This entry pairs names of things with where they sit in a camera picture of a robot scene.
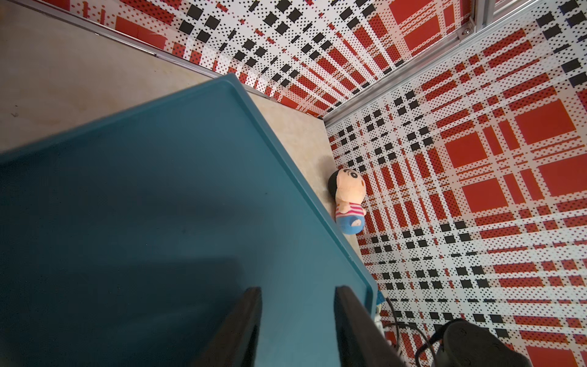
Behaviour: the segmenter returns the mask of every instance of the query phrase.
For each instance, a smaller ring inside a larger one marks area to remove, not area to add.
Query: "black square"
[[[479,288],[489,288],[489,282],[487,281],[487,279],[478,279],[477,285],[479,286]]]
[[[283,13],[289,8],[290,5],[292,5],[292,3],[290,3],[288,0],[279,0],[275,7]]]
[[[234,58],[236,60],[242,61],[245,58],[245,54],[240,51],[237,51],[237,54],[234,55]]]
[[[196,21],[202,16],[204,11],[197,6],[190,6],[190,10],[187,11],[187,15],[194,18]]]
[[[320,42],[324,38],[322,33],[318,33],[312,40],[316,43]]]
[[[291,13],[289,13],[288,18],[290,21],[294,22],[298,20],[298,18],[302,15],[302,12],[299,11],[297,8],[294,8]]]
[[[546,37],[546,39],[551,39],[552,37],[556,36],[559,33],[562,33],[561,31],[561,27],[557,25],[548,28],[545,31],[542,31],[542,33],[544,34],[544,37]]]
[[[349,27],[350,29],[353,29],[353,27],[356,26],[357,24],[359,24],[359,20],[357,19],[357,17],[354,17],[353,19],[351,19],[350,22],[348,22],[346,24],[346,26]]]
[[[186,21],[183,21],[180,25],[180,31],[184,32],[185,34],[190,34],[191,31],[194,30],[194,26],[192,24],[189,24]]]
[[[564,64],[561,65],[562,70],[566,73],[571,72],[577,68],[581,67],[581,63],[579,62],[579,60],[574,59],[571,60],[569,62],[565,62]]]
[[[206,43],[206,42],[208,42],[210,35],[204,31],[200,31],[200,33],[198,33],[198,36],[196,38],[199,39],[200,41]]]
[[[569,82],[571,82],[573,87],[578,86],[579,84],[587,82],[587,75],[585,75],[585,73],[577,74],[569,78]]]
[[[536,19],[536,23],[538,23],[539,26],[544,26],[546,24],[549,24],[553,20],[554,17],[552,16],[552,13],[548,12],[548,14],[542,15],[540,18]]]
[[[483,267],[480,266],[471,267],[471,270],[473,270],[473,274],[475,275],[485,274],[485,272],[483,271]]]
[[[495,329],[495,333],[500,338],[509,338],[510,337],[510,335],[508,334],[508,331],[506,329]]]
[[[501,318],[501,315],[489,315],[491,318],[491,322],[494,324],[503,324],[504,320]]]
[[[558,8],[561,10],[561,12],[563,14],[567,14],[571,10],[578,8],[578,7],[579,7],[579,5],[577,4],[577,2],[575,0],[570,0],[570,1],[567,1],[566,3],[562,4]]]
[[[275,28],[277,33],[279,33],[280,35],[284,34],[285,31],[287,31],[288,29],[289,29],[289,26],[283,22],[281,22],[281,24],[277,28]]]
[[[365,10],[362,11],[362,13],[363,13],[364,17],[367,17],[369,14],[371,14],[374,11],[375,11],[375,7],[373,6],[373,4],[371,4],[371,5],[367,6],[365,8]]]
[[[251,41],[250,39],[247,39],[247,41],[244,43],[244,45],[242,47],[251,50],[253,47],[255,46],[255,42]]]
[[[208,20],[206,21],[206,27],[209,27],[212,29],[216,29],[216,27],[218,27],[219,24],[220,24],[220,21],[213,16],[209,16]]]
[[[277,20],[277,16],[275,14],[273,14],[272,12],[269,12],[269,14],[265,17],[265,20],[263,20],[263,21],[267,25],[273,25],[273,23],[275,23],[276,20]]]
[[[346,18],[350,17],[351,14],[353,13],[352,10],[350,10],[350,8],[346,8],[345,11],[343,11],[342,13],[340,13],[340,18],[345,21]]]

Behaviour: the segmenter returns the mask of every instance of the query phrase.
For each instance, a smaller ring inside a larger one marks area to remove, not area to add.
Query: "cartoon character plush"
[[[341,169],[328,180],[328,191],[336,201],[336,223],[344,234],[357,234],[365,226],[361,203],[367,195],[363,177],[354,170]]]

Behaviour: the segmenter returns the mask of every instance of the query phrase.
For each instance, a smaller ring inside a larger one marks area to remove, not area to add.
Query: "plaid pattern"
[[[46,0],[319,117],[467,22],[469,0]]]
[[[585,14],[543,2],[329,130],[367,183],[359,245],[399,321],[465,318],[535,367],[585,366]]]

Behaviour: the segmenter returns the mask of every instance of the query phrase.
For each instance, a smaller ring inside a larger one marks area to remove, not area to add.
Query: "red square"
[[[515,120],[526,144],[533,144],[575,130],[575,125],[560,100],[516,116]]]
[[[587,190],[587,154],[539,166],[538,170],[552,196]]]
[[[490,179],[463,186],[463,193],[465,194],[467,202],[469,203],[469,208],[471,208],[471,212],[473,213],[508,205],[497,179]]]
[[[534,367],[577,367],[573,352],[568,349],[526,346],[526,350]]]
[[[483,149],[479,135],[476,132],[453,140],[445,145],[454,168],[487,158],[485,149]]]

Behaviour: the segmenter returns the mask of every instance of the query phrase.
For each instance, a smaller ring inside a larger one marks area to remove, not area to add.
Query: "black cable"
[[[404,322],[394,322],[392,324],[387,324],[385,327],[389,327],[389,326],[393,326],[395,325],[396,328],[402,327],[402,328],[410,328],[413,330],[416,330],[417,332],[420,333],[420,335],[422,336],[422,338],[424,339],[424,343],[426,343],[426,346],[428,346],[428,348],[430,349],[430,353],[432,353],[432,359],[434,360],[434,365],[438,366],[438,361],[436,360],[436,354],[434,353],[434,349],[432,348],[432,344],[429,342],[428,338],[426,338],[426,336],[424,335],[424,333],[422,332],[422,330],[418,329],[418,327],[414,326],[414,325],[410,325],[410,324],[405,324]],[[415,355],[415,360],[416,360],[416,366],[421,367],[420,365],[420,355]]]
[[[400,350],[400,327],[397,324],[396,311],[393,309],[392,302],[387,297],[385,298],[385,300],[387,301],[387,304],[389,305],[389,308],[392,309],[393,321],[396,324],[396,340],[397,340],[396,352],[397,352],[397,351]]]

